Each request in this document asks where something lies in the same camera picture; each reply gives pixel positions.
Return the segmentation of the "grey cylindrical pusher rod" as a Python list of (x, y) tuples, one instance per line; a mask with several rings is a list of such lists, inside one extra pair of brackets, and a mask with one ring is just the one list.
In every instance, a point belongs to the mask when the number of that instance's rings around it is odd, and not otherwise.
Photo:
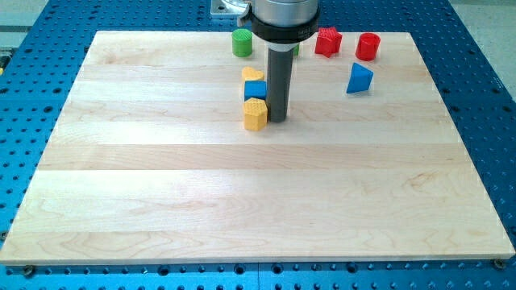
[(270, 122), (284, 122), (286, 119), (296, 47), (295, 43), (268, 43), (267, 107)]

